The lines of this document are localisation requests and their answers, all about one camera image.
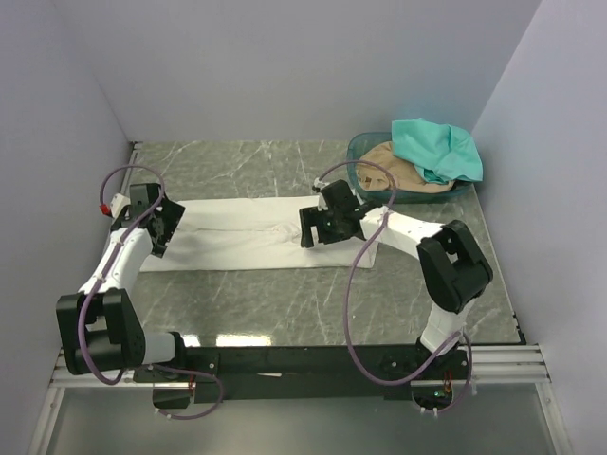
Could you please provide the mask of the white printed t shirt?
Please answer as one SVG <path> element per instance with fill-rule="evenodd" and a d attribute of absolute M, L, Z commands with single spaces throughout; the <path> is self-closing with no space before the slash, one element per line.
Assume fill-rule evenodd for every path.
<path fill-rule="evenodd" d="M 316 196 L 182 200 L 185 212 L 163 257 L 143 272 L 348 267 L 362 248 L 352 238 L 302 248 L 299 210 Z"/>

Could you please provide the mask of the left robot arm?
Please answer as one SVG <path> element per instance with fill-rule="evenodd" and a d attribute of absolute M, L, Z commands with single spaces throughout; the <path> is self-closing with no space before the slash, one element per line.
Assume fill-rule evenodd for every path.
<path fill-rule="evenodd" d="M 64 295 L 56 316 L 67 369 L 74 375 L 124 371 L 156 364 L 167 380 L 183 378 L 190 359 L 177 332 L 143 330 L 131 302 L 145 260 L 162 258 L 185 208 L 158 183 L 130 187 L 128 202 L 114 215 L 109 243 L 91 278 Z"/>

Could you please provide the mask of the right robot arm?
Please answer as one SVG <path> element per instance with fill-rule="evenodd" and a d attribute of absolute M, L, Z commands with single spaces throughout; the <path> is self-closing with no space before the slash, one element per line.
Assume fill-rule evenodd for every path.
<path fill-rule="evenodd" d="M 426 348 L 416 355 L 421 374 L 436 378 L 450 366 L 447 353 L 464 328 L 469 309 L 493 280 L 493 270 L 468 226 L 422 221 L 376 202 L 362 203 L 344 180 L 316 180 L 315 206 L 299 210 L 301 247 L 358 239 L 362 247 L 353 265 L 379 244 L 419 261 L 432 309 L 419 338 Z"/>

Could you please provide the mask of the beige t shirt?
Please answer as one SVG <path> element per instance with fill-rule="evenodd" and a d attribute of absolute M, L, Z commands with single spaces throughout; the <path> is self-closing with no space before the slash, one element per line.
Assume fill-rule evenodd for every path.
<path fill-rule="evenodd" d="M 437 194 L 450 191 L 454 181 L 445 184 L 432 183 L 424 180 L 413 163 L 398 158 L 393 154 L 393 143 L 385 141 L 363 155 L 360 160 L 368 161 L 385 169 L 385 172 L 369 164 L 358 163 L 356 176 L 359 185 L 366 191 L 409 191 L 417 193 Z"/>

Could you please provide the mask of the teal plastic laundry basket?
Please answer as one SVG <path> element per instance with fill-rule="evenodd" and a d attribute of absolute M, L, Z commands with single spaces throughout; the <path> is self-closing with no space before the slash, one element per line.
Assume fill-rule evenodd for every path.
<path fill-rule="evenodd" d="M 393 177 L 383 168 L 378 165 L 360 160 L 360 158 L 369 152 L 372 148 L 377 146 L 378 144 L 391 141 L 391 134 L 388 132 L 372 132 L 372 133 L 362 133 L 354 138 L 352 138 L 348 144 L 346 159 L 347 160 L 356 160 L 358 163 L 369 164 L 371 166 L 375 166 L 386 173 L 386 175 L 393 179 Z M 391 191 L 366 191 L 364 190 L 357 180 L 356 176 L 356 165 L 348 164 L 347 174 L 350 181 L 350 184 L 355 189 L 356 193 L 363 199 L 366 200 L 377 200 L 380 203 L 387 203 L 390 197 L 393 195 L 393 190 Z M 409 192 L 409 191 L 399 191 L 396 190 L 395 203 L 396 204 L 430 204 L 430 203 L 439 203 L 444 201 L 449 201 L 453 197 L 463 194 L 466 190 L 471 187 L 470 182 L 463 181 L 455 181 L 453 187 L 450 191 L 437 193 L 437 194 L 429 194 L 429 193 L 417 193 L 417 192 Z"/>

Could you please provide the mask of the teal t shirt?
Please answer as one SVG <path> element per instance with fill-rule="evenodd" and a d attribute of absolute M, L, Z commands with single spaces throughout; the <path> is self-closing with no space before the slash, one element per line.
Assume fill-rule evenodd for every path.
<path fill-rule="evenodd" d="M 394 120 L 393 155 L 410 162 L 426 183 L 446 185 L 484 180 L 484 167 L 471 134 L 425 119 Z"/>

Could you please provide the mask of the black base crossbar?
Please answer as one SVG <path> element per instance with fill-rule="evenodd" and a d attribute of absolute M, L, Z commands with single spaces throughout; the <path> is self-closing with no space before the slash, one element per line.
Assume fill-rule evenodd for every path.
<path fill-rule="evenodd" d="M 383 380 L 397 380 L 421 367 L 430 353 L 421 345 L 361 345 L 355 347 L 362 365 Z M 457 347 L 439 356 L 412 383 L 382 386 L 366 378 L 346 346 L 311 347 L 188 347 L 185 354 L 166 366 L 208 373 L 224 387 L 224 400 L 373 397 L 412 399 L 412 383 L 447 386 L 470 373 L 467 353 Z M 195 404 L 210 403 L 219 390 L 212 378 L 191 373 L 170 373 L 141 368 L 134 373 L 138 384 L 168 391 L 182 383 Z"/>

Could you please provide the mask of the aluminium frame rail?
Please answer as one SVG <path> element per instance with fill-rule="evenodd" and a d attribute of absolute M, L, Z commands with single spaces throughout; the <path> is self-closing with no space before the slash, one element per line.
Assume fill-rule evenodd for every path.
<path fill-rule="evenodd" d="M 551 382 L 550 373 L 538 345 L 499 345 L 472 347 L 472 375 L 474 385 L 545 384 Z M 50 388 L 104 387 L 94 375 L 72 375 L 60 352 Z"/>

